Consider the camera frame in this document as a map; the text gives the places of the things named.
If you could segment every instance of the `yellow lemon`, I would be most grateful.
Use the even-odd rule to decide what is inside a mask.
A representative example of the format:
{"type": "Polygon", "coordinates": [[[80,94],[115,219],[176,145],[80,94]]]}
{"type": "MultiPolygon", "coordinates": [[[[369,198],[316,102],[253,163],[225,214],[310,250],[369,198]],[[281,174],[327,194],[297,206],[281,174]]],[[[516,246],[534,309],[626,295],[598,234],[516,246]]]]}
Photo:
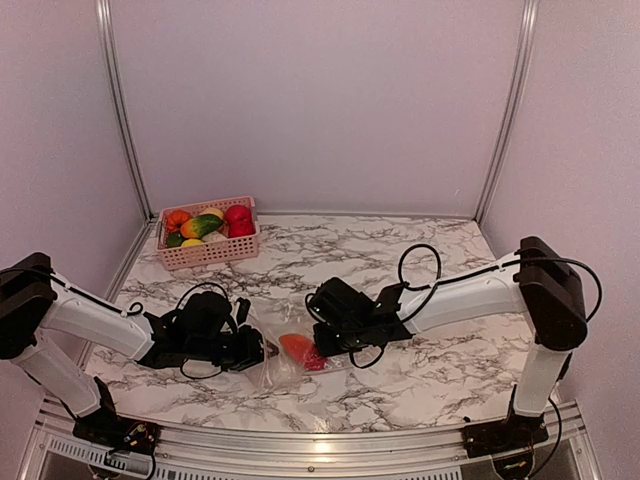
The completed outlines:
{"type": "Polygon", "coordinates": [[[185,240],[182,242],[183,247],[193,247],[194,245],[202,245],[204,242],[197,238],[190,238],[189,240],[185,240]]]}

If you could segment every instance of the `red tomato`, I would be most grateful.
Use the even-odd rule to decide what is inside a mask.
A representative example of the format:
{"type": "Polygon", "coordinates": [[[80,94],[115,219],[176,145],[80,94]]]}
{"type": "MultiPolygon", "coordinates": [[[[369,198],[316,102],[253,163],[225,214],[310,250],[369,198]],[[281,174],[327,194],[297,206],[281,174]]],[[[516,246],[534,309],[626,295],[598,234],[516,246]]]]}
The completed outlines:
{"type": "Polygon", "coordinates": [[[240,220],[229,225],[229,238],[246,237],[254,233],[256,233],[256,229],[253,228],[251,220],[240,220]]]}
{"type": "Polygon", "coordinates": [[[327,366],[327,359],[320,355],[316,344],[304,335],[297,333],[282,335],[280,344],[285,352],[306,370],[324,370],[324,367],[327,366]]]}
{"type": "Polygon", "coordinates": [[[229,224],[233,224],[241,220],[251,221],[251,210],[249,210],[247,207],[243,207],[242,205],[234,205],[227,209],[224,214],[224,219],[229,224]]]}

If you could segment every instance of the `toy fruit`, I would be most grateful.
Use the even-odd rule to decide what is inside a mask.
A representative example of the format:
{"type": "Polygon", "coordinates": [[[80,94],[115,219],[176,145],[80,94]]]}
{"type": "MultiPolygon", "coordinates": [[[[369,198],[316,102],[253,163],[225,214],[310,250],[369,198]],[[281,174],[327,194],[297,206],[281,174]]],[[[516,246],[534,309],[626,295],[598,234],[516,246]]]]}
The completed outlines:
{"type": "Polygon", "coordinates": [[[202,240],[204,243],[211,243],[211,242],[220,242],[226,239],[227,237],[222,235],[220,232],[211,232],[211,233],[207,233],[200,240],[202,240]]]}
{"type": "Polygon", "coordinates": [[[167,230],[169,230],[169,233],[179,232],[182,224],[189,220],[191,220],[191,215],[187,212],[184,210],[174,210],[167,218],[167,230]]]}
{"type": "Polygon", "coordinates": [[[209,213],[212,214],[212,215],[215,215],[220,220],[224,220],[224,213],[222,212],[222,210],[220,210],[219,208],[215,208],[215,207],[205,208],[202,212],[200,212],[200,215],[207,215],[209,213]]]}
{"type": "Polygon", "coordinates": [[[291,358],[306,370],[324,370],[324,367],[327,366],[327,359],[320,355],[316,344],[304,335],[298,335],[297,333],[282,335],[280,344],[291,358]]]}
{"type": "Polygon", "coordinates": [[[184,242],[182,242],[182,246],[183,247],[193,247],[194,245],[202,245],[204,242],[202,240],[199,240],[197,238],[189,238],[188,240],[185,240],[184,242]]]}
{"type": "Polygon", "coordinates": [[[184,237],[180,235],[180,232],[170,233],[167,237],[167,248],[179,247],[182,242],[184,242],[184,237]]]}
{"type": "Polygon", "coordinates": [[[202,238],[207,233],[215,232],[222,226],[222,220],[217,215],[207,213],[198,215],[185,222],[180,227],[180,233],[184,238],[202,238]]]}
{"type": "Polygon", "coordinates": [[[229,222],[230,225],[241,220],[251,221],[251,210],[242,205],[234,205],[228,208],[227,213],[224,214],[224,219],[229,222]]]}
{"type": "Polygon", "coordinates": [[[256,229],[253,228],[251,220],[241,220],[229,225],[229,238],[246,237],[254,233],[256,233],[256,229]]]}

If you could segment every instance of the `orange pumpkin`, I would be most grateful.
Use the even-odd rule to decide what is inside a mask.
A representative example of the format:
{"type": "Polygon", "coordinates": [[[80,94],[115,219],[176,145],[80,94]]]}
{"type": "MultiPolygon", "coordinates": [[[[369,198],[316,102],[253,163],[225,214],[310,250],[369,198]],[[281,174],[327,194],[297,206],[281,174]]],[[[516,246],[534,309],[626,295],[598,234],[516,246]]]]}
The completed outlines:
{"type": "Polygon", "coordinates": [[[182,224],[188,222],[191,218],[191,215],[184,210],[174,210],[167,218],[167,230],[169,230],[169,233],[179,232],[182,224]]]}

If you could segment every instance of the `red apple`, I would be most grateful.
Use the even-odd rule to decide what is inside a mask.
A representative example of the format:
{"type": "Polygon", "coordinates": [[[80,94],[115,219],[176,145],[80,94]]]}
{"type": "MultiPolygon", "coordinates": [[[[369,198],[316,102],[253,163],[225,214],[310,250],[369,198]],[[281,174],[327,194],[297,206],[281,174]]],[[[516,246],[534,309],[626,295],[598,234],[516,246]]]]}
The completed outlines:
{"type": "Polygon", "coordinates": [[[229,207],[224,214],[224,219],[230,225],[240,222],[241,220],[251,221],[251,210],[247,207],[243,207],[242,205],[233,205],[232,207],[229,207]]]}
{"type": "Polygon", "coordinates": [[[251,220],[240,220],[229,225],[229,238],[246,237],[254,233],[256,229],[253,228],[251,220]]]}

